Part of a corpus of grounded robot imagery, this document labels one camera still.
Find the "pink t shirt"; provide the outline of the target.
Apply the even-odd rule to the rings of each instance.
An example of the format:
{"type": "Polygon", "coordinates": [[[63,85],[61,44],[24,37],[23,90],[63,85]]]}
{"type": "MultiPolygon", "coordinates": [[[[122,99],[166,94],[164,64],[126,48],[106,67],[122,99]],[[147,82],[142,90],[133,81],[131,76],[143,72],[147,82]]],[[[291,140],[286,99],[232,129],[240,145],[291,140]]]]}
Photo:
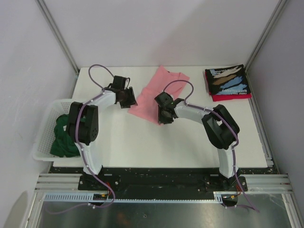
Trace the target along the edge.
{"type": "Polygon", "coordinates": [[[174,99],[178,98],[189,77],[181,72],[174,73],[160,66],[136,98],[137,105],[131,106],[128,113],[136,117],[147,120],[153,124],[158,124],[158,104],[154,100],[163,90],[170,94],[174,99]]]}

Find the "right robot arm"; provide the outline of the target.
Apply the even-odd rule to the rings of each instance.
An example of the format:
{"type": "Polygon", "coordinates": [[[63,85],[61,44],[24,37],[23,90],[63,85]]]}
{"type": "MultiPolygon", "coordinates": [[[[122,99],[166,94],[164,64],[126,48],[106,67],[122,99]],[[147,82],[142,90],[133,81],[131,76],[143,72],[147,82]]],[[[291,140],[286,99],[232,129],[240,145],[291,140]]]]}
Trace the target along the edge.
{"type": "Polygon", "coordinates": [[[217,148],[219,158],[219,178],[213,187],[231,190],[238,179],[235,147],[239,144],[239,126],[223,105],[213,109],[178,103],[158,104],[158,122],[171,124],[177,118],[192,120],[204,126],[210,143],[217,148]]]}

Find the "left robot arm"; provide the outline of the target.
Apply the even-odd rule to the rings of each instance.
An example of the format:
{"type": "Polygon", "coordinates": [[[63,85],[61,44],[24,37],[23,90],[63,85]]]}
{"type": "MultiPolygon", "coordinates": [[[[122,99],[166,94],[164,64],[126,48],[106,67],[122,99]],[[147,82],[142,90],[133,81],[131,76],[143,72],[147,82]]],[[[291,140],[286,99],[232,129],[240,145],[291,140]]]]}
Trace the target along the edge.
{"type": "Polygon", "coordinates": [[[105,184],[105,178],[99,175],[103,165],[95,143],[99,133],[99,113],[117,103],[122,109],[137,105],[133,88],[105,88],[87,102],[74,101],[70,105],[66,132],[79,150],[84,172],[91,174],[88,184],[95,190],[105,184]]]}

